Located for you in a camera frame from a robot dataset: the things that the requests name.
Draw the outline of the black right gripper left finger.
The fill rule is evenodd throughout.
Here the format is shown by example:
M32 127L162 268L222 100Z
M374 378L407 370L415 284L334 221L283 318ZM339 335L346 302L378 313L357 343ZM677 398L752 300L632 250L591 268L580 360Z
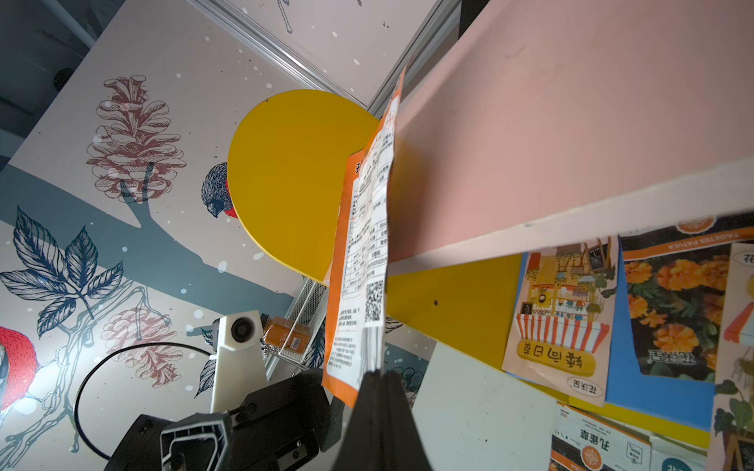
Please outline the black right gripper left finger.
M333 470L383 469L384 447L381 417L383 386L379 372L368 372L364 375Z

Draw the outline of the purple flower seed bag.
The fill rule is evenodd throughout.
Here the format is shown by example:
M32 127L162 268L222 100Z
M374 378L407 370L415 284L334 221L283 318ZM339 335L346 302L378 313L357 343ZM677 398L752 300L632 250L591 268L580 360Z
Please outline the purple flower seed bag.
M705 471L707 457L704 453L669 441L660 436L651 436L651 471Z

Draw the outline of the pink shop seed bag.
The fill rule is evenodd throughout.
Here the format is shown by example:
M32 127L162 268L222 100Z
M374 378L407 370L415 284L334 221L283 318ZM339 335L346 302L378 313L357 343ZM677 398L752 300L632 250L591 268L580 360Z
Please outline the pink shop seed bag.
M752 243L730 248L706 468L753 468Z

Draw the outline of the orange back-side seed bag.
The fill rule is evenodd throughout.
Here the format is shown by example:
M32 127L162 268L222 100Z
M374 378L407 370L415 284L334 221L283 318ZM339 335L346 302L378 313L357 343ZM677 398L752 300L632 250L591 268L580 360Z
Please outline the orange back-side seed bag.
M388 193L402 101L400 76L374 135L347 161L326 315L323 386L354 407L383 366L389 265Z

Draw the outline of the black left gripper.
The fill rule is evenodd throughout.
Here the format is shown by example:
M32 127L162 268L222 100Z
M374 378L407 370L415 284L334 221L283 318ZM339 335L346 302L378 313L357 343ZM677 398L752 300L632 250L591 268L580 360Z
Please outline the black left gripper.
M342 439L345 404L309 369L227 413L194 414L160 434L162 470L298 470Z

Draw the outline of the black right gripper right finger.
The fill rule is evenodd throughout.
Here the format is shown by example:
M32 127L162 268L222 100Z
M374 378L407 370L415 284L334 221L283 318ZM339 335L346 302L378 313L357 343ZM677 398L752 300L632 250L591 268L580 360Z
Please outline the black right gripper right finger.
M386 470L431 470L412 409L396 372L382 377L382 447Z

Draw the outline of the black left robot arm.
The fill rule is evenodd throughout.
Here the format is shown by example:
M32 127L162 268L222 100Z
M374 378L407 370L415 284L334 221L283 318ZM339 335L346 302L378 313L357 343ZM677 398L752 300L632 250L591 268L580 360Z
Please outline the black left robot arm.
M180 421L135 420L107 470L298 470L341 440L345 404L320 369L248 394L236 407Z

